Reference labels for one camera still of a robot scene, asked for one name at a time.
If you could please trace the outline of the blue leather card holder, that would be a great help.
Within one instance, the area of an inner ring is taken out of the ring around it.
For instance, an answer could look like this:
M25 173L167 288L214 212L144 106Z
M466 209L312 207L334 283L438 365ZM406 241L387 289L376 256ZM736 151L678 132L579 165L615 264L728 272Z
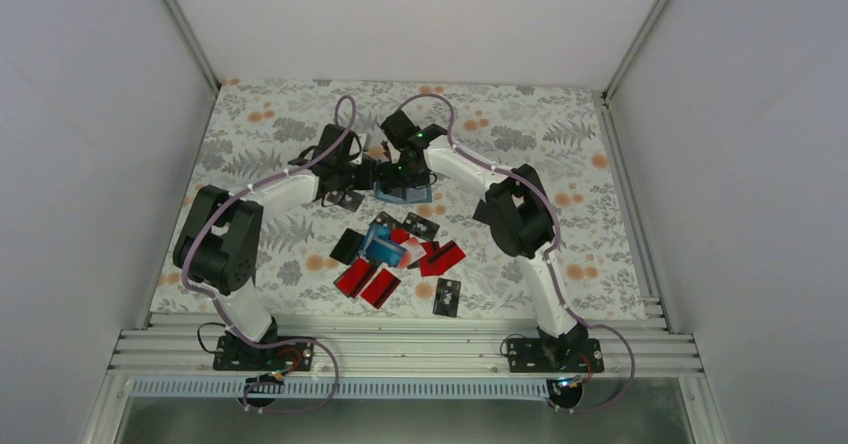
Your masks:
M394 182L377 181L374 197L390 204L420 204L430 203L433 193L430 186L409 187Z

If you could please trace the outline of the black VIP card front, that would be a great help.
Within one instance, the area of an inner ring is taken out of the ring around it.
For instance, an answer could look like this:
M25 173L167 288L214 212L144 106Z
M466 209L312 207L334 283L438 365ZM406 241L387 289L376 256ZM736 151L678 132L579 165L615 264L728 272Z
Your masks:
M461 296L461 282L439 278L434 296L432 313L437 316L456 318Z

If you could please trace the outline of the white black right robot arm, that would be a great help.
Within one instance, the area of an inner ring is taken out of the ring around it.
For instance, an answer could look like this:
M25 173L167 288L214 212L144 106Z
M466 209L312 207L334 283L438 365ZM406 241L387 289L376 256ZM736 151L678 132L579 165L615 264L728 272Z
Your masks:
M401 110L380 125L397 151L378 166L381 187L426 184L431 174L453 179L477 193L477 220L487 225L500 251L514 258L530 288L537 315L541 355L555 371L580 357L587 326L570 308L562 272L556 266L561 230L538 173L530 165L509 168L458 144L439 125L415 125Z

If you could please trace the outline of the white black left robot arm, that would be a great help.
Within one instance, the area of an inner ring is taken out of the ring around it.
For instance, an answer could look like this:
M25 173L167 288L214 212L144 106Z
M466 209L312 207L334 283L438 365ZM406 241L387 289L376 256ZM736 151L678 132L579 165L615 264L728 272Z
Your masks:
M238 354L255 369L278 355L276 321L256 290L260 237L266 219L353 187L363 165L361 137L328 124L318 144L288 168L231 193L214 185L197 192L173 249L185 287L209 297Z

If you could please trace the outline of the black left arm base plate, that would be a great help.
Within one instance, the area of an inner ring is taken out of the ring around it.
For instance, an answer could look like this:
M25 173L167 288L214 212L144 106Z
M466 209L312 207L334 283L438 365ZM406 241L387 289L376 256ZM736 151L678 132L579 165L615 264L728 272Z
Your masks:
M273 349L257 349L226 333L220 337L212 368L216 371L283 372L309 371L314 345L305 342Z

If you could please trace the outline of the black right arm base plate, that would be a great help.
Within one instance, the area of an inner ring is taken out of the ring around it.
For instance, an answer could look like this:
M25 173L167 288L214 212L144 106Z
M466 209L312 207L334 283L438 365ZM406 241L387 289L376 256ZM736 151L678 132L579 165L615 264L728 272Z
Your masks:
M585 339L569 350L555 350L541 338L513 334L500 346L511 373L602 373L605 363L600 342Z

